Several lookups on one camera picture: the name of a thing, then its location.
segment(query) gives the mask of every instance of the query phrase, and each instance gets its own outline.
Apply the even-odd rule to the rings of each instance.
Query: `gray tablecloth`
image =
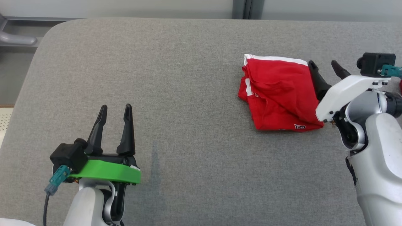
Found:
[[[49,155],[87,138],[109,107],[113,153],[134,114],[142,184],[126,191],[126,225],[363,226],[338,130],[260,132],[237,97],[243,54],[335,59],[358,74],[367,51],[402,64],[402,26],[384,23],[97,18],[62,23],[39,46],[0,150],[0,217],[42,224]],[[398,89],[394,79],[386,89]],[[78,190],[50,198],[62,225]]]

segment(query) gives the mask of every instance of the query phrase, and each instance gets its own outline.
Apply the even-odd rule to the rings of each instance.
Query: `gray floor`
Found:
[[[9,21],[3,31],[43,37],[58,23],[61,22]],[[0,105],[15,104],[35,51],[35,47],[0,46]]]

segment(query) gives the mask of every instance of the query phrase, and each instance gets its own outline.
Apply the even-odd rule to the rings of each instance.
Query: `folded red garment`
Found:
[[[238,96],[248,103],[256,129],[324,126],[316,117],[318,100],[306,61],[245,54],[244,65]]]

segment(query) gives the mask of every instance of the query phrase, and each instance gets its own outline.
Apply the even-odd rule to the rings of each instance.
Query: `logo on red fabric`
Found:
[[[305,129],[306,126],[305,126],[305,125],[296,125],[296,124],[295,124],[295,128],[296,128],[296,129]]]

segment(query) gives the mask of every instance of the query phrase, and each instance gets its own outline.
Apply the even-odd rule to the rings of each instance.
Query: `teal connector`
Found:
[[[49,180],[50,184],[45,188],[45,192],[49,192],[50,195],[54,195],[54,193],[57,192],[57,188],[68,178],[70,173],[71,170],[68,168],[68,166],[61,165]]]
[[[381,75],[387,76],[387,77],[402,77],[402,68],[401,67],[395,67],[389,64],[385,64],[382,66]]]

